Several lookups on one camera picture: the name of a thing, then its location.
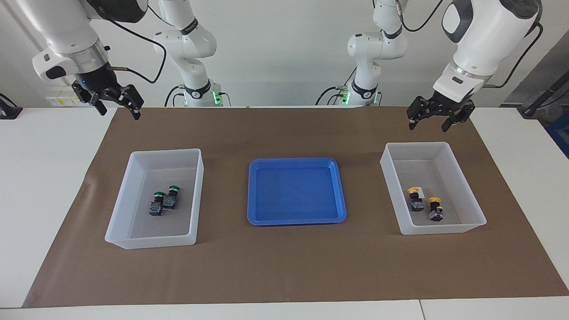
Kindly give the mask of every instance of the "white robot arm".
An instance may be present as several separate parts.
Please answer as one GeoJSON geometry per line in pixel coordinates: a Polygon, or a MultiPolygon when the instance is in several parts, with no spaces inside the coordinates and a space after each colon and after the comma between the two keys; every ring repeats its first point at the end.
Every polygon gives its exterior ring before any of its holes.
{"type": "Polygon", "coordinates": [[[45,37],[48,48],[33,58],[34,69],[43,80],[75,75],[73,90],[82,102],[104,115],[100,100],[114,101],[140,117],[144,103],[133,85],[122,87],[109,64],[107,50],[92,18],[102,16],[117,22],[137,22],[146,13],[148,0],[17,0],[34,27],[45,37]]]}
{"type": "MultiPolygon", "coordinates": [[[[401,11],[407,0],[401,0],[401,11]]],[[[349,84],[347,97],[341,101],[349,105],[369,105],[377,94],[381,67],[377,60],[401,58],[407,51],[407,37],[402,33],[395,0],[377,0],[373,22],[380,32],[353,35],[348,41],[348,53],[357,63],[356,77],[349,84]]]]}
{"type": "Polygon", "coordinates": [[[541,0],[453,0],[442,25],[458,49],[433,85],[433,96],[428,100],[419,96],[408,108],[409,128],[431,116],[448,116],[442,125],[445,132],[466,122],[475,108],[472,95],[526,35],[542,28],[541,12],[541,0]]]}
{"type": "MultiPolygon", "coordinates": [[[[189,1],[158,0],[164,20],[178,30],[156,34],[154,41],[168,51],[168,61],[176,66],[185,86],[185,105],[214,106],[221,104],[221,86],[208,78],[204,64],[197,58],[215,54],[217,42],[211,32],[200,25],[189,1]]],[[[158,53],[161,49],[155,46],[158,53]]]]}

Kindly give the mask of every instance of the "table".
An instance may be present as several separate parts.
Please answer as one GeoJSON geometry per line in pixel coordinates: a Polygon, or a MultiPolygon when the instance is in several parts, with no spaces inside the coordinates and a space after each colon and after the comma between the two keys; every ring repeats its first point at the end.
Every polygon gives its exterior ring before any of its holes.
{"type": "MultiPolygon", "coordinates": [[[[91,108],[30,108],[16,121],[0,122],[0,307],[21,306],[114,112],[100,117],[91,108]]],[[[569,161],[537,121],[522,119],[514,109],[480,108],[472,121],[568,285],[569,161]]],[[[569,297],[0,310],[2,319],[454,319],[457,314],[565,319],[569,297]]]]}

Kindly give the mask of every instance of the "blue plastic tray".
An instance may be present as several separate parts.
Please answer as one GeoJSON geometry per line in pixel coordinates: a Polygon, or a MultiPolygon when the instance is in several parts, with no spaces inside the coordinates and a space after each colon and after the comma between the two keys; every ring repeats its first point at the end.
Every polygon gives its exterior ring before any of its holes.
{"type": "Polygon", "coordinates": [[[344,221],[346,205],[338,164],[330,158],[253,161],[247,218],[254,225],[344,221]]]}

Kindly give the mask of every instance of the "translucent plastic container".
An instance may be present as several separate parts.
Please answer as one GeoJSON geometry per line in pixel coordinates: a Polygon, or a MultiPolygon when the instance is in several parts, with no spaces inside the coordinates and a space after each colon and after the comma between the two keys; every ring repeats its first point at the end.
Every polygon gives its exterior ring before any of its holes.
{"type": "Polygon", "coordinates": [[[460,233],[486,224],[448,143],[387,143],[381,168],[402,234],[460,233]],[[411,211],[410,187],[423,188],[423,211],[411,211]],[[439,222],[428,217],[431,197],[441,199],[444,219],[439,222]]]}
{"type": "Polygon", "coordinates": [[[125,249],[194,244],[203,175],[200,149],[133,152],[105,241],[125,249]],[[172,184],[181,188],[175,210],[151,216],[154,192],[172,184]]]}

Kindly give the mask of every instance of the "white wall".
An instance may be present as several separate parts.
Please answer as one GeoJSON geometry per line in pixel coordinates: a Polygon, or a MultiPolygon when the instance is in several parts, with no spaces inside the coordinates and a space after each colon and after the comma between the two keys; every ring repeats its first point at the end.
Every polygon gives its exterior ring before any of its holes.
{"type": "MultiPolygon", "coordinates": [[[[21,17],[15,0],[1,1],[7,2],[21,17]]],[[[415,27],[423,22],[436,3],[437,0],[411,1],[405,14],[407,24],[415,27]]],[[[156,0],[150,0],[150,5],[158,9],[156,0]]],[[[343,84],[355,66],[346,51],[349,37],[357,32],[377,31],[369,0],[192,0],[192,7],[200,23],[218,42],[215,56],[204,59],[208,74],[222,85],[223,91],[230,93],[234,105],[313,104],[323,89],[343,84]]],[[[423,30],[408,34],[410,46],[404,58],[380,62],[383,67],[380,90],[385,94],[383,105],[409,105],[417,95],[432,94],[433,82],[455,52],[455,45],[440,27],[445,7],[439,9],[423,30]]],[[[567,0],[544,1],[544,7],[542,39],[506,88],[487,89],[475,96],[477,106],[498,106],[504,101],[569,29],[567,0]]],[[[25,19],[23,23],[32,29],[25,19]]],[[[148,77],[155,75],[160,56],[151,44],[105,21],[94,20],[92,25],[102,41],[112,47],[109,52],[112,65],[128,66],[148,77]]],[[[140,23],[128,26],[148,37],[170,28],[151,13],[140,23]]],[[[37,42],[44,43],[35,30],[30,30],[30,34],[37,42]]],[[[503,81],[533,37],[525,39],[503,62],[491,83],[503,81]]],[[[12,58],[23,59],[22,55],[12,58]]],[[[36,77],[29,69],[17,70],[17,73],[27,81],[36,77]]],[[[160,106],[167,91],[180,83],[181,78],[176,69],[167,64],[155,85],[121,72],[119,81],[123,85],[136,85],[146,106],[160,106]]]]}

